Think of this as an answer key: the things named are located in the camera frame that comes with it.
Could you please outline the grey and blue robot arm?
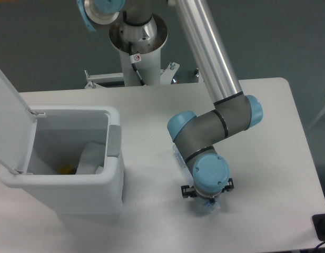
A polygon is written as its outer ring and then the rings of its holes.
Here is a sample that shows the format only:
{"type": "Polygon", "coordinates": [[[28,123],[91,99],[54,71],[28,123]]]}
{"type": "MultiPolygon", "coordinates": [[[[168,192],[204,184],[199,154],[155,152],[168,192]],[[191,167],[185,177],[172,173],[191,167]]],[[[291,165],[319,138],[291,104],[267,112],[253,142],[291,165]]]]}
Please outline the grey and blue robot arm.
{"type": "MultiPolygon", "coordinates": [[[[86,28],[109,27],[109,38],[121,58],[126,86],[171,83],[161,69],[161,49],[168,38],[166,23],[153,12],[152,1],[77,1],[86,28]]],[[[168,1],[179,17],[213,110],[173,116],[167,129],[192,183],[181,187],[184,198],[215,204],[234,188],[227,162],[214,145],[258,124],[260,102],[244,94],[226,54],[206,1],[168,1]]]]}

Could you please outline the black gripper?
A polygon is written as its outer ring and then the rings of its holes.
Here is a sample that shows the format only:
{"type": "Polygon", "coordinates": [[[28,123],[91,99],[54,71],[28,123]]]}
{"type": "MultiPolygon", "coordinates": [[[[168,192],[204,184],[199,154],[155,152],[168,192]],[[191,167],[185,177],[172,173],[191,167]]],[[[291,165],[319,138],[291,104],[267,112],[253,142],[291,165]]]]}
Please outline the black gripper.
{"type": "Polygon", "coordinates": [[[226,186],[219,193],[208,193],[202,191],[198,186],[194,185],[190,187],[189,185],[181,186],[181,194],[183,198],[196,198],[197,196],[208,202],[217,202],[219,195],[224,192],[230,192],[234,189],[233,179],[229,178],[226,186]]]}

